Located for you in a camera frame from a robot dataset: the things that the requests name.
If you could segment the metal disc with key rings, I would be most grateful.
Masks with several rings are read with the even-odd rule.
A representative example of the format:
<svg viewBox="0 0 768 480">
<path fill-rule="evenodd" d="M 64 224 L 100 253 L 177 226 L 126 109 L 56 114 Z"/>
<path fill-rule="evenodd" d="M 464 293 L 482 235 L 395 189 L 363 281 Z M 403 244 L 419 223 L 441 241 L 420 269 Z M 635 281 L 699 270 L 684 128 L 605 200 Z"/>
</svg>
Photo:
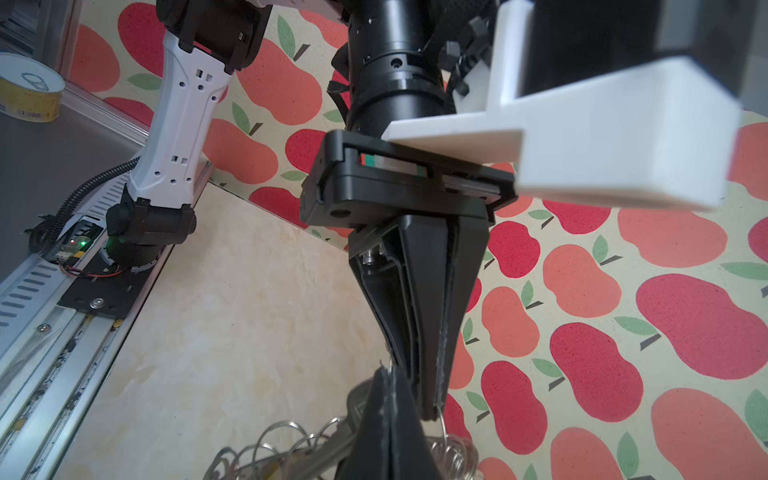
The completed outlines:
<svg viewBox="0 0 768 480">
<path fill-rule="evenodd" d="M 292 420 L 281 420 L 264 429 L 257 440 L 236 451 L 222 448 L 203 475 L 205 479 L 325 479 L 339 474 L 352 452 L 365 403 L 369 380 L 353 388 L 346 400 L 347 413 L 308 432 Z M 427 446 L 444 479 L 481 479 L 478 452 L 472 442 L 445 432 L 426 438 Z"/>
</svg>

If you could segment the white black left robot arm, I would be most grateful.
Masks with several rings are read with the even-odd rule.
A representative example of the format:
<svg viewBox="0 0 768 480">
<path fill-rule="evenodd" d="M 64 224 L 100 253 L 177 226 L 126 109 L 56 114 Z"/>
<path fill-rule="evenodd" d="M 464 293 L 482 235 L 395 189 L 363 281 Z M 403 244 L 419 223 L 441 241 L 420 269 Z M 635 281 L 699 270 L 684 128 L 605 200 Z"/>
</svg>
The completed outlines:
<svg viewBox="0 0 768 480">
<path fill-rule="evenodd" d="M 459 326 L 494 212 L 512 177 L 386 142 L 396 120 L 453 105 L 435 43 L 443 1 L 133 1 L 117 35 L 159 100 L 149 138 L 108 211 L 104 257 L 148 265 L 195 230 L 197 164 L 300 227 L 350 241 L 350 265 L 421 415 L 449 389 Z"/>
</svg>

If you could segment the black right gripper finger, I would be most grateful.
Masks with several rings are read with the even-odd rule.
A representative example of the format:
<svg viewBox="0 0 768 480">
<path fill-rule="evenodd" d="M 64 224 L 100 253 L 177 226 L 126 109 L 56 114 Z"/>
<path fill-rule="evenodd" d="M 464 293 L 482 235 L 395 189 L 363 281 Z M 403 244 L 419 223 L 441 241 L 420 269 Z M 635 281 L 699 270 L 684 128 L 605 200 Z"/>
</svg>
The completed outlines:
<svg viewBox="0 0 768 480">
<path fill-rule="evenodd" d="M 381 366 L 372 377 L 351 453 L 339 479 L 439 479 L 403 371 Z"/>
</svg>

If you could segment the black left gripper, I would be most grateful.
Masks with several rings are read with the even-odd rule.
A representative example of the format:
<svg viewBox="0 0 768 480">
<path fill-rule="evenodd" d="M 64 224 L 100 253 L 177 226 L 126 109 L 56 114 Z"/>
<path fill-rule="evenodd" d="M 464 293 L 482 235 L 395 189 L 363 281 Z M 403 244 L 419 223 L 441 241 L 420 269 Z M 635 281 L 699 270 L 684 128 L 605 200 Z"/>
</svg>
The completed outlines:
<svg viewBox="0 0 768 480">
<path fill-rule="evenodd" d="M 302 183 L 301 222 L 355 231 L 350 267 L 423 420 L 444 408 L 489 226 L 518 200 L 514 181 L 510 172 L 333 130 Z M 399 232 L 363 230 L 401 217 Z"/>
</svg>

